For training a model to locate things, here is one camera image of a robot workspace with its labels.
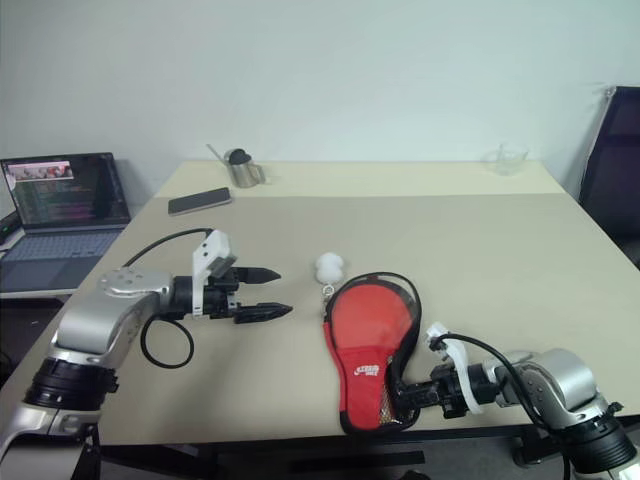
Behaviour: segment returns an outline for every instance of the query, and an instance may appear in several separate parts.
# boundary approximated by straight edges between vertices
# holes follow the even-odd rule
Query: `laptop keyboard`
[[[101,257],[119,234],[120,231],[27,236],[3,260]]]

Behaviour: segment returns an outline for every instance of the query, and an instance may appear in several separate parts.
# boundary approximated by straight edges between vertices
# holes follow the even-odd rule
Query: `smartphone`
[[[231,203],[231,193],[227,187],[196,193],[186,197],[169,200],[169,215],[194,212],[204,208]]]

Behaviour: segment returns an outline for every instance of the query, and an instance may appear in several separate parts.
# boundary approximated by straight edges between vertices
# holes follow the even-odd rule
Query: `printed logo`
[[[379,371],[380,367],[378,365],[361,365],[354,370],[353,374],[356,376],[364,374],[375,377]]]

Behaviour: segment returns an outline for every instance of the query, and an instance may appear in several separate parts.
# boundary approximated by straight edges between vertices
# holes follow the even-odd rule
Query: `white wall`
[[[476,160],[570,190],[637,0],[0,0],[0,155],[111,150],[132,203],[204,143],[259,160]]]

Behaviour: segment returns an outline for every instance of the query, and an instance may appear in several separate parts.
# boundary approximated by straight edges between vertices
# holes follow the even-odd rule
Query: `robotic arm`
[[[232,268],[235,260],[227,236],[214,231],[194,252],[193,277],[134,267],[102,276],[98,288],[65,312],[47,358],[0,435],[2,480],[12,480],[4,476],[1,462],[19,437],[67,443],[97,439],[101,405],[107,393],[117,390],[116,370],[148,319],[177,320],[193,313],[249,323],[292,310],[279,303],[238,303],[239,283],[261,284],[280,275],[264,268]]]
[[[455,418],[472,408],[481,413],[481,404],[522,405],[573,464],[576,478],[640,479],[637,449],[614,417],[622,406],[605,400],[593,373],[576,355],[563,349],[516,352],[508,359],[517,372],[513,376],[497,359],[468,365],[462,343],[440,337],[462,336],[448,334],[439,324],[427,334],[429,347],[443,359],[450,357],[453,364],[437,366],[424,383],[396,381],[392,392],[396,406],[440,405],[445,418]]]

